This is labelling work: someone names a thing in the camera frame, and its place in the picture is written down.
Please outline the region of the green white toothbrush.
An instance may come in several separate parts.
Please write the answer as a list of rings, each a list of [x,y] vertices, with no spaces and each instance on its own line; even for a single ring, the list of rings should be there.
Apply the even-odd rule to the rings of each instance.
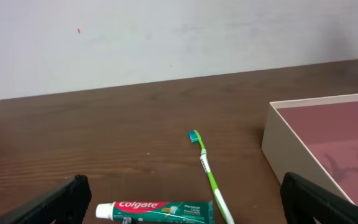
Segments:
[[[199,132],[197,130],[192,130],[188,133],[188,136],[189,136],[189,139],[192,144],[200,145],[200,148],[201,148],[200,161],[201,161],[204,171],[206,172],[206,175],[208,176],[209,183],[211,185],[211,189],[212,189],[213,195],[215,197],[215,201],[218,205],[219,211],[221,212],[221,215],[223,216],[223,218],[227,224],[234,224],[234,219],[226,205],[225,200],[223,199],[222,193],[219,190],[217,182],[216,182],[214,175],[211,171],[211,168],[209,166],[207,150],[204,146],[201,135],[199,134]]]

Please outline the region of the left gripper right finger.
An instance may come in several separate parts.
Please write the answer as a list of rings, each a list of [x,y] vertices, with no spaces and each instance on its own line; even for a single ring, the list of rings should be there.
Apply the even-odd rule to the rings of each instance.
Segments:
[[[280,187],[288,224],[358,224],[358,206],[294,173]]]

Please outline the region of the Colgate toothpaste tube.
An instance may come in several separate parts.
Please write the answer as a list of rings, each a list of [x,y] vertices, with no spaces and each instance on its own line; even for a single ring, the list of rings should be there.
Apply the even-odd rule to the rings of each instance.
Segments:
[[[97,218],[135,222],[214,224],[213,202],[136,202],[116,201],[96,207]]]

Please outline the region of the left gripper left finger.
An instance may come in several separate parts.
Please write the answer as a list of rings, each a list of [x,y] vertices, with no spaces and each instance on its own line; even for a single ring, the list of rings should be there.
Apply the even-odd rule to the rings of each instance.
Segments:
[[[92,197],[88,178],[76,175],[46,194],[0,216],[0,224],[82,223]]]

